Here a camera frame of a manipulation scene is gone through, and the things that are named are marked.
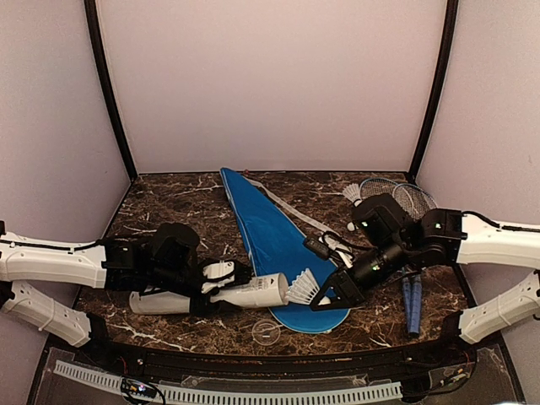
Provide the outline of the white shuttlecock tube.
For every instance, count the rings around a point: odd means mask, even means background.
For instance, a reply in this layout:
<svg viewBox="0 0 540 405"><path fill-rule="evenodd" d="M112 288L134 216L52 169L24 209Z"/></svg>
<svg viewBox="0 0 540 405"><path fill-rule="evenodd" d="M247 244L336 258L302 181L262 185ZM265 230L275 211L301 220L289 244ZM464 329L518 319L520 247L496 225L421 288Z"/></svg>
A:
<svg viewBox="0 0 540 405"><path fill-rule="evenodd" d="M287 305L288 279L283 273L254 277L249 283L230 288L212 289L194 298L163 289L149 289L143 294L131 292L131 311L139 315L191 314L207 317L238 309Z"/></svg>

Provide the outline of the blue racket bag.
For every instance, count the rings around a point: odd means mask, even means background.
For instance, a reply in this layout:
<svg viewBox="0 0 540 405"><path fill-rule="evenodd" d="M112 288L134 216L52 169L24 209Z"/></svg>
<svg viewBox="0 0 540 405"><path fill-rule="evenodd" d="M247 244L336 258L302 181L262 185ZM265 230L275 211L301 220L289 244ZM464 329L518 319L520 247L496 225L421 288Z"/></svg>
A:
<svg viewBox="0 0 540 405"><path fill-rule="evenodd" d="M255 274L283 273L291 282L308 268L323 284L336 269L334 263L305 248L305 234L240 173L222 168L220 175ZM295 303L272 307L270 312L288 329L309 334L330 332L349 314L348 309L313 311Z"/></svg>

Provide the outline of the clear plastic tube lid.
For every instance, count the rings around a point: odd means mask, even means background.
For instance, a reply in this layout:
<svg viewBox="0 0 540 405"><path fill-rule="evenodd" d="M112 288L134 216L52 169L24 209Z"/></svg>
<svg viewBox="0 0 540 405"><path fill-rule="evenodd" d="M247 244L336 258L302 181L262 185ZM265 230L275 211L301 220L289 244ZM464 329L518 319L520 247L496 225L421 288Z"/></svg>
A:
<svg viewBox="0 0 540 405"><path fill-rule="evenodd" d="M262 346L271 346L279 340L281 326L272 320L260 320L254 324L251 335L256 343Z"/></svg>

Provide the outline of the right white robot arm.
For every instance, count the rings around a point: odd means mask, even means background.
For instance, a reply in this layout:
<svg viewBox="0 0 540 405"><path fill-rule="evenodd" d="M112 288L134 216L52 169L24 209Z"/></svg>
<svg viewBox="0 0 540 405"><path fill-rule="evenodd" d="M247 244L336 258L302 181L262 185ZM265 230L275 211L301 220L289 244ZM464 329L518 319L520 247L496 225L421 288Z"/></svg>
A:
<svg viewBox="0 0 540 405"><path fill-rule="evenodd" d="M372 249L331 273L310 300L313 311L348 309L365 301L366 292L403 267L491 263L527 267L516 286L472 308L447 316L430 358L450 365L462 354L463 341L475 344L506 327L539 314L539 228L496 223L479 213L435 208L413 219L388 193L368 197L352 210L354 225Z"/></svg>

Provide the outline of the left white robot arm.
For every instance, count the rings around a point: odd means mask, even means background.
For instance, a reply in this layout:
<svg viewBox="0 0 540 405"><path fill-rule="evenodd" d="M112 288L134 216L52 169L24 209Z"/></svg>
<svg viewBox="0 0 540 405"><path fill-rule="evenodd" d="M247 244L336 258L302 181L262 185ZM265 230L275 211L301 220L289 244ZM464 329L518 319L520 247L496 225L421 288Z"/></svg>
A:
<svg viewBox="0 0 540 405"><path fill-rule="evenodd" d="M1 232L1 311L49 332L86 354L101 368L119 360L105 320L73 310L35 290L33 281L78 284L93 289L184 299L186 313L209 316L233 311L220 299L248 284L250 267L236 260L199 260L200 238L191 227L162 224L150 236L113 236L88 243L36 240Z"/></svg>

